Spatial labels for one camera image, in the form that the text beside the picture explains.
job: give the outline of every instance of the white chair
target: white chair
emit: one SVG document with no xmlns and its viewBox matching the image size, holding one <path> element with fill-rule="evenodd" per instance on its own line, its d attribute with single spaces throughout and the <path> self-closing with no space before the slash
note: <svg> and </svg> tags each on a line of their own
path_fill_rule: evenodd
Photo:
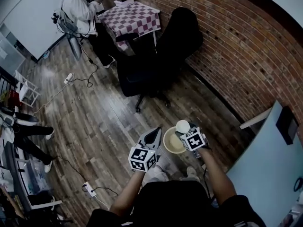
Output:
<svg viewBox="0 0 303 227">
<path fill-rule="evenodd" d="M 33 107 L 35 101 L 40 96 L 40 94 L 37 92 L 38 87 L 22 76 L 17 70 L 15 71 L 15 78 L 18 80 L 17 92 L 19 93 L 20 102 L 26 104 L 27 106 Z M 23 100 L 25 96 L 28 99 L 28 103 L 24 102 Z"/>
</svg>

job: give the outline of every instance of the yellow bowl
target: yellow bowl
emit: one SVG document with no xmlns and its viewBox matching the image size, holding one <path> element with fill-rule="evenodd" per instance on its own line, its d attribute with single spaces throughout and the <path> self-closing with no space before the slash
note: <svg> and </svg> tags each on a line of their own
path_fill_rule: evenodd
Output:
<svg viewBox="0 0 303 227">
<path fill-rule="evenodd" d="M 164 134 L 163 143 L 166 150 L 170 153 L 181 154 L 186 151 L 186 148 L 183 146 L 182 141 L 178 138 L 175 132 L 175 126 L 168 129 Z"/>
</svg>

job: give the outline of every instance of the brick wall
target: brick wall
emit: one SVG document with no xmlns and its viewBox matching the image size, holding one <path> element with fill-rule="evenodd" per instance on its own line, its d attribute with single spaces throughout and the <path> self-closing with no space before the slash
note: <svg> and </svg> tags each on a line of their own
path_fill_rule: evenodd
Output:
<svg viewBox="0 0 303 227">
<path fill-rule="evenodd" d="M 248 0 L 138 1 L 161 10 L 163 30 L 175 8 L 195 12 L 205 40 L 187 63 L 244 120 L 278 99 L 303 123 L 303 48 L 265 11 Z"/>
</svg>

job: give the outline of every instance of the black office chair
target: black office chair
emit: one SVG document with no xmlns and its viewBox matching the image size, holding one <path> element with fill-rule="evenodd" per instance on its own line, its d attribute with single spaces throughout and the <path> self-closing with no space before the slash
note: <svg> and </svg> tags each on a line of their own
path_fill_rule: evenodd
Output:
<svg viewBox="0 0 303 227">
<path fill-rule="evenodd" d="M 116 38 L 117 42 L 127 40 L 135 55 L 117 62 L 117 71 L 122 92 L 125 96 L 140 94 L 136 112 L 145 95 L 157 97 L 170 107 L 170 102 L 161 92 L 170 85 L 180 71 L 185 59 L 203 43 L 195 14 L 187 8 L 175 9 L 156 51 L 145 53 L 134 42 L 137 33 L 125 34 Z"/>
</svg>

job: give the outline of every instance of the pink checkered tablecloth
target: pink checkered tablecloth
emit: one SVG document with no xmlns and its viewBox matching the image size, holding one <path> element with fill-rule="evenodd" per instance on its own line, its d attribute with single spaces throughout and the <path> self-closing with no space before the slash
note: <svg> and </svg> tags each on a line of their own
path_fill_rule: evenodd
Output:
<svg viewBox="0 0 303 227">
<path fill-rule="evenodd" d="M 159 11 L 145 6 L 139 2 L 127 8 L 113 7 L 98 18 L 110 28 L 116 36 L 138 33 L 139 36 L 161 29 Z M 125 42 L 118 42 L 118 46 L 124 51 L 127 49 Z"/>
</svg>

